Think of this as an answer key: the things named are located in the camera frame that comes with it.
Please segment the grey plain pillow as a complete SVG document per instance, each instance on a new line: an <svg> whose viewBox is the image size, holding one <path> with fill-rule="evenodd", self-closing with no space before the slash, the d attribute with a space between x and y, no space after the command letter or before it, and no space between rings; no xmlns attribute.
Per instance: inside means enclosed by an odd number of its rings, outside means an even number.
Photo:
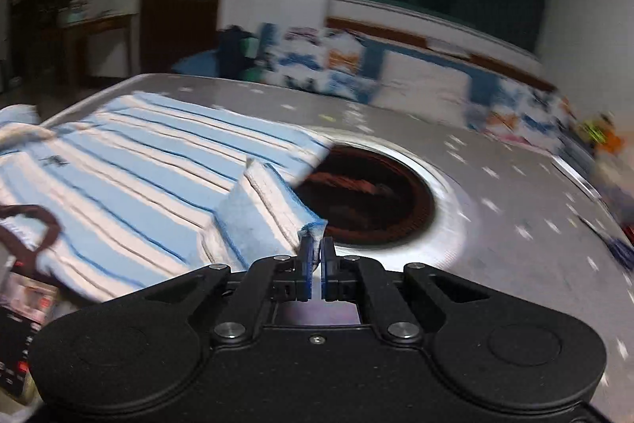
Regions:
<svg viewBox="0 0 634 423"><path fill-rule="evenodd" d="M404 54L389 52L372 105L423 120L466 126L471 77Z"/></svg>

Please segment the wooden side table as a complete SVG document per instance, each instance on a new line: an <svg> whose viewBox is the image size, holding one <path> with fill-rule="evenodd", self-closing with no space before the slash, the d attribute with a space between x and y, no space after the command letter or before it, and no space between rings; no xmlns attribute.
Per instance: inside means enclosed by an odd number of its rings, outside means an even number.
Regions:
<svg viewBox="0 0 634 423"><path fill-rule="evenodd" d="M59 27L63 65L71 89L80 88L100 68L99 63L109 58L111 50L106 43L124 46L125 77L134 74L134 20L133 14L111 14Z"/></svg>

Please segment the blue white striped garment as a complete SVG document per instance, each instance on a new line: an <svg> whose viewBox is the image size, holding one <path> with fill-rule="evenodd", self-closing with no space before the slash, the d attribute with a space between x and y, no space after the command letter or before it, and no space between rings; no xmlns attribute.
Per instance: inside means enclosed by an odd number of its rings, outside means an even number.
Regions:
<svg viewBox="0 0 634 423"><path fill-rule="evenodd" d="M37 273L97 302L213 263L236 272L294 255L326 221L293 189L324 135L159 94L118 97L47 129L1 112L1 241Z"/></svg>

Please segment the round induction cooker in table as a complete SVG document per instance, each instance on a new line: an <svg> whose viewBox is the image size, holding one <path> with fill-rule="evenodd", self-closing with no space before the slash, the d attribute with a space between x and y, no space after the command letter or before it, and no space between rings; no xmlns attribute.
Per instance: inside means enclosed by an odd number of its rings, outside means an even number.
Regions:
<svg viewBox="0 0 634 423"><path fill-rule="evenodd" d="M342 245L388 247L427 232L436 214L428 183L401 161L336 145L294 193Z"/></svg>

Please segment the smartphone with lit screen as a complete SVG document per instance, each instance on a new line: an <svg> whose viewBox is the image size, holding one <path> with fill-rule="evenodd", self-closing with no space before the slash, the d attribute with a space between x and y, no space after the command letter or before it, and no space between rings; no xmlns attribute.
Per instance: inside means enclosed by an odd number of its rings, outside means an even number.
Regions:
<svg viewBox="0 0 634 423"><path fill-rule="evenodd" d="M34 397L29 368L34 337L53 317L59 289L10 256L1 280L1 393L21 405Z"/></svg>

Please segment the plush toy yellow orange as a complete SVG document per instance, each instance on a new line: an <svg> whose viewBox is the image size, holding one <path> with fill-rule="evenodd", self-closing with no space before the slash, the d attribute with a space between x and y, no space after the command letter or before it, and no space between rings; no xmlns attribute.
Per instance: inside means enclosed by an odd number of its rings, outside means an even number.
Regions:
<svg viewBox="0 0 634 423"><path fill-rule="evenodd" d="M598 117L582 121L576 132L594 155L597 152L607 152L617 156L624 147L624 139L617 134L610 114L602 113Z"/></svg>

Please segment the right butterfly print pillow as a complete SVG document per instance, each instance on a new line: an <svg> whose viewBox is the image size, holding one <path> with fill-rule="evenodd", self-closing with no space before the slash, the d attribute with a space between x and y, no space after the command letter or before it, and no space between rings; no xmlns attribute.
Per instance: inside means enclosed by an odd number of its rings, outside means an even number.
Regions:
<svg viewBox="0 0 634 423"><path fill-rule="evenodd" d="M472 130L553 155L563 147L563 133L575 121L569 100L558 90L539 90L495 75L472 80L464 117Z"/></svg>

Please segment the left butterfly print pillow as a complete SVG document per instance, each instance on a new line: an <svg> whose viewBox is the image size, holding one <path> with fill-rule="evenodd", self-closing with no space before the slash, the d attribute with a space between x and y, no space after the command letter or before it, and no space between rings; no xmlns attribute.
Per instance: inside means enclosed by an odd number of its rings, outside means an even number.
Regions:
<svg viewBox="0 0 634 423"><path fill-rule="evenodd" d="M376 57L356 33L263 23L256 59L261 82L309 94L370 103L379 90Z"/></svg>

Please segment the blue cushioned bench sofa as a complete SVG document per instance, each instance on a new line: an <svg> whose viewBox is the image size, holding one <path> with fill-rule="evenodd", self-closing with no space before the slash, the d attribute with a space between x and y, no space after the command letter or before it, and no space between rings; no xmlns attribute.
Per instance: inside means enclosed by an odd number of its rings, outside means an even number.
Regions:
<svg viewBox="0 0 634 423"><path fill-rule="evenodd" d="M216 48L181 58L171 69L342 98L554 155L573 119L554 88L348 29L263 23L249 33L231 26L220 32Z"/></svg>

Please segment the butterfly print pillow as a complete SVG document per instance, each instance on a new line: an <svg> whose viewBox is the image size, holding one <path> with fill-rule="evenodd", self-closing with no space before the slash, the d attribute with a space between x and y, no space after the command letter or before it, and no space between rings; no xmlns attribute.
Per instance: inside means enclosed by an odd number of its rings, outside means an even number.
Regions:
<svg viewBox="0 0 634 423"><path fill-rule="evenodd" d="M563 133L575 121L569 100L558 90L539 90L495 75L472 80L464 117L472 130L553 155L563 147Z"/></svg>
<svg viewBox="0 0 634 423"><path fill-rule="evenodd" d="M263 23L256 59L261 82L309 94L370 103L379 90L376 57L356 33Z"/></svg>

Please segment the grey star pattern table cover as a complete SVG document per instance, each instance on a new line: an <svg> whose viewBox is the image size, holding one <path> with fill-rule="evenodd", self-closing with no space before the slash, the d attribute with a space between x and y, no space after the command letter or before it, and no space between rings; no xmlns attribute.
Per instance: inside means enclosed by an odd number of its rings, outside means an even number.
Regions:
<svg viewBox="0 0 634 423"><path fill-rule="evenodd" d="M389 266L427 262L588 323L608 356L594 404L617 422L632 420L633 278L598 237L599 231L618 235L619 226L553 157L337 98L168 74L127 79L51 116L48 124L79 120L136 91L309 126L386 152L422 173L442 209L442 232L388 251Z"/></svg>

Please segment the dark backpack on bench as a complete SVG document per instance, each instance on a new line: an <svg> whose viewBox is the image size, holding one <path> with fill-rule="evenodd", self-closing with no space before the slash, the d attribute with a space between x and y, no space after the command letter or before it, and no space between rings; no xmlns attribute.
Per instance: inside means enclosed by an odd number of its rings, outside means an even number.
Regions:
<svg viewBox="0 0 634 423"><path fill-rule="evenodd" d="M255 66L259 38L240 26L230 26L219 33L216 61L218 76L245 79Z"/></svg>

